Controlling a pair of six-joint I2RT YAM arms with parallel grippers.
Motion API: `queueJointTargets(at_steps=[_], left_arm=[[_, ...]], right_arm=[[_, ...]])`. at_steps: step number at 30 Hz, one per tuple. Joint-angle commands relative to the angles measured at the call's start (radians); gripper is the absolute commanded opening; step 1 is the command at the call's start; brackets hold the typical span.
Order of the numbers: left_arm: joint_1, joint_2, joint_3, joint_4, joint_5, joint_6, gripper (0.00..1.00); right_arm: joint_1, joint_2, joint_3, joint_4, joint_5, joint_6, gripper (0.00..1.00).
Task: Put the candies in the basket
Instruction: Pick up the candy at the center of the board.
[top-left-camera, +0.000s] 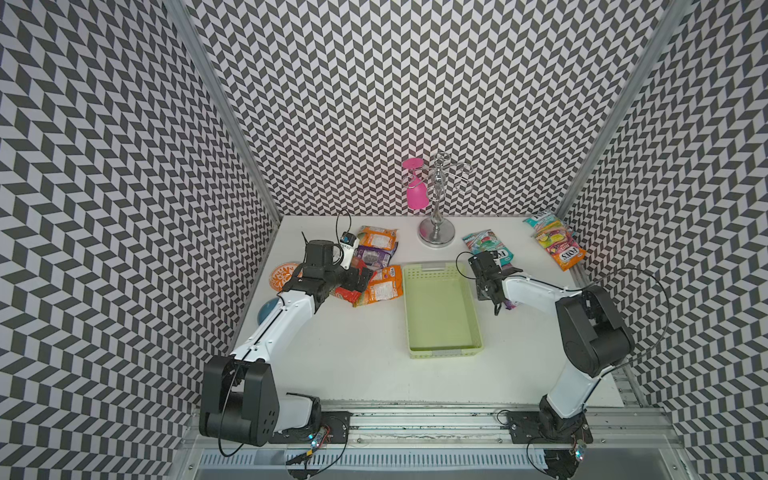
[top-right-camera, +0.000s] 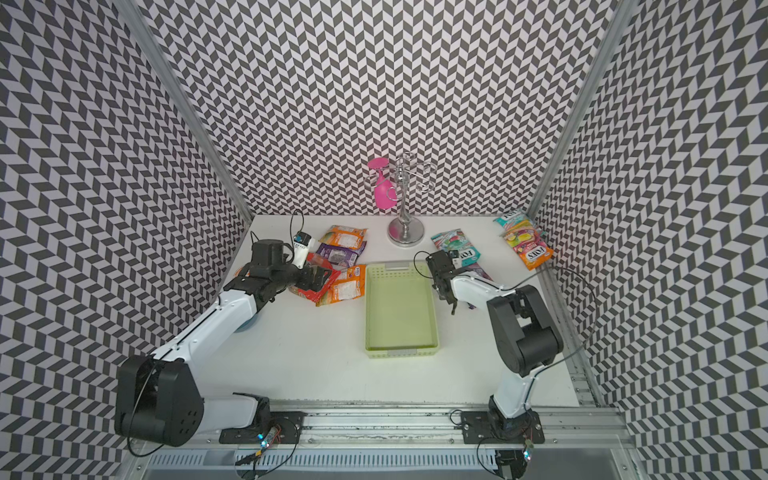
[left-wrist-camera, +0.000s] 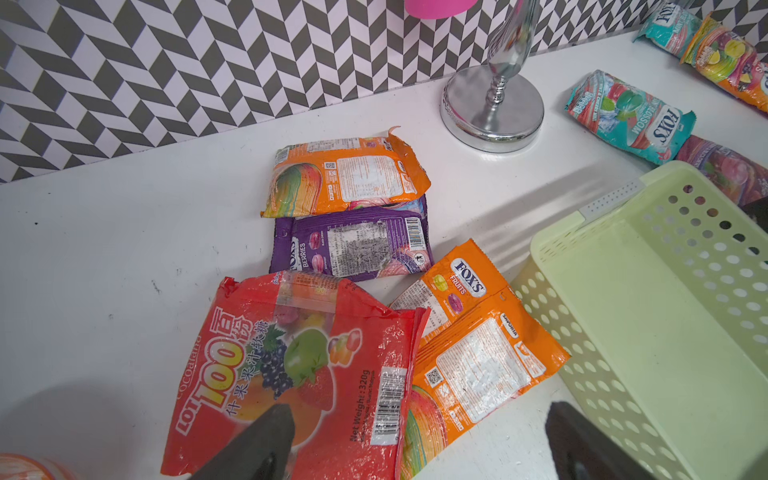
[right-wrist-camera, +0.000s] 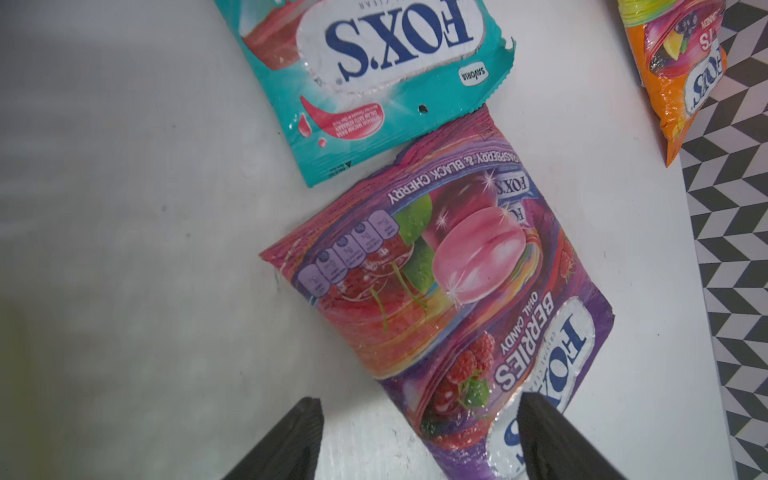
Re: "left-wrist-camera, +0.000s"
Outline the red 100 candy bag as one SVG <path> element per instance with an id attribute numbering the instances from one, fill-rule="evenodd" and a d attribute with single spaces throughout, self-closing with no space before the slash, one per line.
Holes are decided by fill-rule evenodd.
<path id="1" fill-rule="evenodd" d="M 294 424 L 287 478 L 398 478 L 429 316 L 328 275 L 223 279 L 180 380 L 162 473 L 201 471 L 279 406 Z"/>

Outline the orange Fox's fruits bag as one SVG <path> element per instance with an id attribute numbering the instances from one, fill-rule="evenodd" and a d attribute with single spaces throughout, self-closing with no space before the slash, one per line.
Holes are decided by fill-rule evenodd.
<path id="1" fill-rule="evenodd" d="M 570 358 L 473 240 L 452 249 L 390 306 L 430 311 L 407 401 L 403 479 Z"/>

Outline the pink purple Fox's berries bag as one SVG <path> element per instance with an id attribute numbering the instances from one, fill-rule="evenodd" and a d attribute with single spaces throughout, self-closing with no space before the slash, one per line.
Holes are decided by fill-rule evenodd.
<path id="1" fill-rule="evenodd" d="M 767 169 L 730 148 L 692 135 L 676 159 L 698 169 L 740 207 L 767 197 Z"/>

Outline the light green plastic basket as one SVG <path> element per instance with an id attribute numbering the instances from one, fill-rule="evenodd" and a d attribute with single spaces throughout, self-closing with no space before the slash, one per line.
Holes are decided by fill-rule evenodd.
<path id="1" fill-rule="evenodd" d="M 584 415 L 654 477 L 766 477 L 767 235 L 698 170 L 540 231 L 512 289 Z"/>

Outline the orange candy bag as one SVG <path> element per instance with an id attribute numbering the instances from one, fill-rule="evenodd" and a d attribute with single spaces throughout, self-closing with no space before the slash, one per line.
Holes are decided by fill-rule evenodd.
<path id="1" fill-rule="evenodd" d="M 431 186 L 412 147 L 393 129 L 313 141 L 275 154 L 264 218 L 300 218 L 406 203 Z"/>

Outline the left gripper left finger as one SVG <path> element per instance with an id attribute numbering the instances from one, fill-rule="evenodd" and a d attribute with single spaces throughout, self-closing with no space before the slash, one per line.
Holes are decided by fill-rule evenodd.
<path id="1" fill-rule="evenodd" d="M 190 480 L 282 479 L 288 464 L 295 424 L 288 405 L 270 407 Z"/>

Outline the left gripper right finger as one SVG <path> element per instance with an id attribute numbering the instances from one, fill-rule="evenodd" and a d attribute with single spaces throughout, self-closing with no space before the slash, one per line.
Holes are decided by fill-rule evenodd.
<path id="1" fill-rule="evenodd" d="M 654 479 L 570 403 L 551 404 L 545 432 L 560 480 Z"/>

